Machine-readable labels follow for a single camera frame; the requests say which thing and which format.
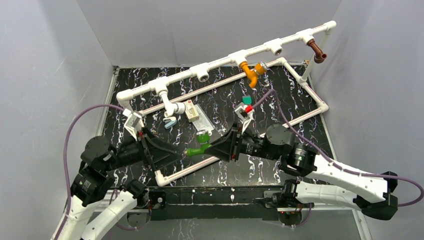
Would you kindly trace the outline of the green water faucet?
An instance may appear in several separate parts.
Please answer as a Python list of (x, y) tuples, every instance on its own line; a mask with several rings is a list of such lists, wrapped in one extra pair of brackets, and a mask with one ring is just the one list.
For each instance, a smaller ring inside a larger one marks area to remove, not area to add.
[(211, 146), (210, 144), (210, 135), (206, 129), (200, 130), (195, 134), (195, 140), (199, 144), (198, 148), (188, 148), (185, 151), (185, 154), (188, 157), (193, 157), (196, 155), (203, 155), (205, 150)]

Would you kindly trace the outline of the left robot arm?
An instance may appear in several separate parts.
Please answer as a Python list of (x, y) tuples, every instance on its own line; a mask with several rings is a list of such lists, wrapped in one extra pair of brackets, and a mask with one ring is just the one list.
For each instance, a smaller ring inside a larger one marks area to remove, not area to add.
[(94, 220), (91, 217), (115, 182), (108, 173), (141, 162), (152, 170), (160, 170), (180, 157), (178, 148), (156, 137), (148, 129), (138, 137), (115, 148), (104, 136), (95, 136), (81, 153), (81, 165), (70, 185), (70, 196), (54, 240), (99, 240), (128, 211), (152, 209), (148, 187), (131, 180), (120, 187), (114, 201)]

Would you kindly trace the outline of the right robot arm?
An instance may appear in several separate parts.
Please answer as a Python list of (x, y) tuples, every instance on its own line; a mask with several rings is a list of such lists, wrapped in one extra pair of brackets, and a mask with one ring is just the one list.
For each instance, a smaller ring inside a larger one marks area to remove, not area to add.
[(263, 203), (272, 208), (321, 203), (355, 209), (382, 221), (390, 220), (398, 210), (393, 172), (372, 177), (326, 160), (311, 147), (296, 142), (294, 133), (279, 124), (269, 126), (262, 137), (234, 124), (204, 152), (227, 162), (237, 160), (241, 154), (277, 161), (278, 169), (291, 179), (284, 182), (280, 193), (264, 195)]

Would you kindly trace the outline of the white water faucet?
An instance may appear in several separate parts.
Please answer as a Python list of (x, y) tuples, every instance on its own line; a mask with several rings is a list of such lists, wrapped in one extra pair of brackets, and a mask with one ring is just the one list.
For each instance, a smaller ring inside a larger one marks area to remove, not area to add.
[(166, 118), (172, 117), (174, 114), (181, 115), (185, 112), (186, 106), (182, 102), (175, 102), (172, 103), (168, 98), (168, 92), (167, 91), (161, 91), (159, 92), (159, 97), (161, 98), (163, 105), (164, 105), (164, 116)]

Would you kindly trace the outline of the orange water faucet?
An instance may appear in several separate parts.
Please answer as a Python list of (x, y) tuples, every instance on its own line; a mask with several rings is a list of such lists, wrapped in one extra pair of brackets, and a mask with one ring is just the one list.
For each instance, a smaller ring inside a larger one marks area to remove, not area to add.
[(252, 69), (249, 68), (248, 63), (243, 61), (238, 66), (246, 75), (249, 80), (249, 87), (254, 89), (258, 83), (261, 75), (264, 75), (268, 70), (268, 66), (264, 62), (257, 63)]

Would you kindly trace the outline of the brown water faucet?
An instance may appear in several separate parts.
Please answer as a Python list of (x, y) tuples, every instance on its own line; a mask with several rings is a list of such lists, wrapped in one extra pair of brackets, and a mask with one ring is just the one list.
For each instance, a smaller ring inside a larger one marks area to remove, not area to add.
[(314, 39), (309, 40), (306, 45), (313, 50), (313, 60), (315, 63), (321, 64), (327, 59), (328, 55), (323, 52), (323, 50), (316, 44), (316, 41)]

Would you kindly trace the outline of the small cardboard box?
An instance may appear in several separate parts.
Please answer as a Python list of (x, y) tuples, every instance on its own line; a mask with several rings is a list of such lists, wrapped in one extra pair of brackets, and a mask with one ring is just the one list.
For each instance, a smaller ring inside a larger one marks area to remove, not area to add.
[(195, 122), (200, 119), (200, 115), (195, 108), (194, 103), (191, 100), (187, 100), (184, 102), (185, 105), (185, 115), (188, 119), (189, 123)]

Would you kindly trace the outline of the teal plastic cap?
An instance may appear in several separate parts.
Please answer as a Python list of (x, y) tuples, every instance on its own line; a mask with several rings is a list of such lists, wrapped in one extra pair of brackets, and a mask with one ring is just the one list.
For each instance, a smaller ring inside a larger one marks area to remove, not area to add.
[(251, 105), (251, 104), (252, 104), (252, 98), (251, 98), (251, 96), (250, 96), (250, 95), (244, 95), (244, 96), (242, 97), (242, 102), (243, 102), (245, 105)]

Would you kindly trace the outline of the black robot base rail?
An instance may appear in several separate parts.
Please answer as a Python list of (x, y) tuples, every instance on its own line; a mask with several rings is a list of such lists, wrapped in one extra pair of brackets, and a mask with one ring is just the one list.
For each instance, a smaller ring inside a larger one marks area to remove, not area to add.
[(179, 219), (260, 219), (292, 226), (302, 222), (301, 206), (281, 200), (282, 187), (151, 187), (153, 221)]

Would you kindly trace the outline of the white PVC pipe frame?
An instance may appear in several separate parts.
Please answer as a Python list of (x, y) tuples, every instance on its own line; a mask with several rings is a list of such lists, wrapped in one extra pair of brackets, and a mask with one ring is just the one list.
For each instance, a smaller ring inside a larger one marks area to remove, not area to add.
[[(256, 102), (268, 90), (274, 89), (278, 97), (267, 98), (255, 109), (251, 125), (261, 131), (267, 123), (280, 122), (279, 109), (282, 109), (300, 134), (320, 146), (325, 153), (332, 154), (322, 116), (329, 106), (311, 85), (315, 53), (306, 43), (314, 39), (323, 51), (335, 27), (336, 22), (332, 20), (211, 62), (176, 70), (174, 74), (163, 68), (153, 79), (134, 74), (134, 79), (140, 80), (140, 84), (117, 91), (115, 99), (122, 108), (147, 116), (160, 110), (165, 112), (159, 92), (166, 91), (172, 103), (191, 100), (198, 104), (214, 126), (212, 134), (220, 136), (236, 120), (234, 107), (242, 101), (244, 94), (249, 94)], [(259, 62), (268, 66), (265, 74), (258, 78), (255, 88), (250, 88), (250, 81), (239, 68), (244, 61), (250, 69)]]

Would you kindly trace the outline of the aluminium table frame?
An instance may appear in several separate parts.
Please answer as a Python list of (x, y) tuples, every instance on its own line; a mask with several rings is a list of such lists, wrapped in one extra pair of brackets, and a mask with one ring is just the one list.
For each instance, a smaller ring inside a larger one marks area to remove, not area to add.
[[(143, 77), (153, 79), (157, 77), (162, 69), (167, 69), (170, 74), (174, 74), (177, 70), (184, 70), (187, 68), (181, 67), (162, 67), (162, 68), (121, 68), (114, 76), (112, 81), (112, 87), (107, 93), (106, 103), (118, 105), (116, 92), (125, 90), (131, 87), (131, 85), (139, 84), (140, 80), (134, 79), (134, 74), (141, 74)], [(139, 108), (138, 102), (133, 102), (133, 106)], [(117, 112), (115, 109), (107, 109), (106, 107), (100, 107), (101, 109), (93, 110), (93, 112), (102, 113), (106, 111), (105, 116), (100, 117), (99, 126), (95, 129), (99, 129), (100, 135), (105, 135), (109, 138), (114, 146), (119, 146), (124, 140), (131, 138), (129, 133), (124, 133), (124, 117)], [(179, 150), (184, 150), (194, 144), (189, 144), (190, 134), (194, 134), (195, 126), (188, 122), (185, 116), (177, 117), (178, 124), (171, 127), (170, 130), (164, 128), (164, 123), (160, 123), (160, 116), (163, 110), (158, 111), (154, 114), (147, 115), (145, 121), (148, 127), (152, 127), (154, 134), (165, 141), (171, 141)], [(260, 134), (264, 133), (266, 126), (273, 123), (266, 123), (262, 130), (256, 130)], [(77, 160), (79, 160), (79, 151), (83, 150), (85, 142), (92, 137), (94, 133), (84, 133), (86, 136), (83, 137), (83, 127), (77, 127), (75, 123), (73, 129), (69, 133), (67, 138), (67, 168), (72, 167), (68, 170), (69, 182), (71, 181), (71, 174), (76, 174)], [(331, 143), (332, 154), (334, 155), (333, 146)], [(172, 175), (178, 171), (185, 170), (194, 164), (201, 162), (203, 159), (206, 160), (209, 156), (196, 156), (193, 158), (180, 158), (177, 162), (166, 166), (162, 169), (162, 174)], [(132, 179), (137, 179), (140, 182), (148, 186), (156, 185), (154, 181), (154, 173), (142, 165), (135, 164), (129, 167), (119, 168), (119, 170), (112, 171), (112, 177), (114, 178), (113, 187), (117, 187), (121, 184), (125, 184)], [(277, 170), (277, 164), (272, 163), (271, 160), (263, 160), (258, 157), (250, 157), (243, 155), (237, 162), (224, 162), (216, 161), (203, 168), (200, 168), (196, 172), (192, 172), (184, 177), (177, 178), (177, 180), (171, 181), (171, 185), (175, 187), (264, 187), (264, 186), (277, 186), (283, 183), (283, 180), (291, 178), (289, 175), (279, 172)]]

